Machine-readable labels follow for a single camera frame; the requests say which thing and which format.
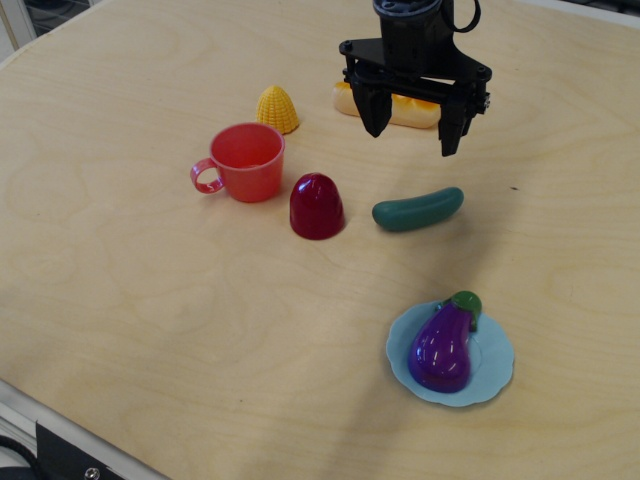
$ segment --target green toy cucumber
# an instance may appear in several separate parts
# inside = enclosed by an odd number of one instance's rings
[[[391,232],[406,232],[441,222],[456,213],[464,193],[449,187],[420,197],[380,202],[371,212],[375,222]]]

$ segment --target hot dog bun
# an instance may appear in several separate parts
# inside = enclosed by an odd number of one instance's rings
[[[351,85],[347,82],[338,82],[333,87],[331,94],[333,106],[339,112],[347,115],[359,116],[358,108],[353,101]],[[429,128],[440,120],[440,105],[437,103],[417,100],[402,95],[391,95],[391,123],[413,128]]]

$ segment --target blue plate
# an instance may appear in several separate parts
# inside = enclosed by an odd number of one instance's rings
[[[469,336],[471,377],[459,392],[440,393],[423,387],[409,372],[408,358],[413,339],[440,302],[415,305],[400,315],[389,331],[387,357],[396,378],[423,400],[449,407],[466,407],[495,397],[513,374],[513,346],[502,327],[484,313],[478,319],[478,331]]]

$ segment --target purple eggplant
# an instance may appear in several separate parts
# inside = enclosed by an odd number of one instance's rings
[[[409,372],[423,387],[442,393],[462,390],[469,381],[469,332],[478,328],[482,302],[462,291],[440,304],[416,335],[409,351]]]

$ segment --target red cup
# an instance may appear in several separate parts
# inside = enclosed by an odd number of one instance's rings
[[[202,193],[223,187],[241,202],[261,202],[278,193],[282,183],[284,137],[263,123],[241,123],[222,130],[211,141],[211,156],[191,168],[193,186]],[[200,174],[217,168],[218,178],[200,183]]]

